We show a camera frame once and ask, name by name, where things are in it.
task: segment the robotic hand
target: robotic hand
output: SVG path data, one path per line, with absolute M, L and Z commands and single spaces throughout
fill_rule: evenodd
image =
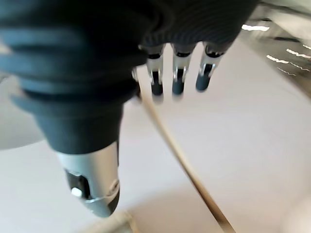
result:
M 137 94 L 147 63 L 162 95 L 163 48 L 171 43 L 173 87 L 182 94 L 196 43 L 206 90 L 257 0 L 0 0 L 0 70 L 18 76 L 13 101 L 32 113 L 65 170 L 71 193 L 107 217 L 120 194 L 122 106 Z

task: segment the white table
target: white table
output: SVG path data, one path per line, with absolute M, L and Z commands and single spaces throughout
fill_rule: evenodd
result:
M 278 232 L 310 193 L 310 100 L 239 40 L 208 91 L 197 93 L 201 49 L 194 51 L 182 101 L 171 98 L 171 63 L 165 63 L 170 73 L 158 111 L 235 230 Z

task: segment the black fingertip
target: black fingertip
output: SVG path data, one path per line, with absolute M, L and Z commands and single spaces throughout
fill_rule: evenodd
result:
M 155 96 L 161 96 L 163 94 L 163 85 L 159 83 L 154 83 L 151 85 L 152 94 Z
M 185 83 L 181 79 L 173 81 L 172 92 L 175 95 L 181 95 L 184 92 Z
M 199 74 L 195 84 L 197 91 L 204 92 L 208 87 L 209 81 L 210 77 L 208 75 Z

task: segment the silver joint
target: silver joint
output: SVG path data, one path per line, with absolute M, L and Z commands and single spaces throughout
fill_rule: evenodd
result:
M 162 84 L 163 76 L 163 55 L 156 59 L 147 59 L 147 69 L 150 76 L 151 85 L 155 84 L 154 73 L 158 74 L 158 82 Z
M 223 53 L 218 53 L 215 52 L 215 55 L 218 57 L 211 57 L 208 54 L 206 54 L 207 49 L 205 48 L 203 53 L 202 53 L 202 58 L 201 58 L 201 63 L 200 63 L 200 69 L 199 69 L 199 74 L 201 76 L 204 75 L 204 71 L 207 65 L 212 65 L 212 69 L 209 72 L 208 76 L 211 77 L 213 72 L 215 71 L 216 67 L 220 63 L 221 58 L 223 57 Z
M 188 72 L 189 63 L 191 60 L 191 54 L 189 54 L 187 57 L 179 57 L 176 54 L 173 55 L 173 80 L 174 82 L 178 79 L 178 70 L 183 70 L 182 74 L 182 82 L 185 82 L 186 79 L 186 73 Z

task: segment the white floor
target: white floor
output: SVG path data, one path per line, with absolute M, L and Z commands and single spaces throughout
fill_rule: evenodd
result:
M 310 102 L 240 41 L 208 91 L 197 93 L 201 51 L 194 52 L 183 99 L 174 101 L 167 46 L 159 113 L 238 233 L 279 232 L 310 192 Z M 146 69 L 138 75 L 149 90 Z M 133 102 L 125 107 L 120 156 L 118 209 L 129 209 L 143 233 L 222 232 Z M 45 142 L 1 151 L 0 171 L 0 232 L 74 233 L 99 220 L 70 195 Z

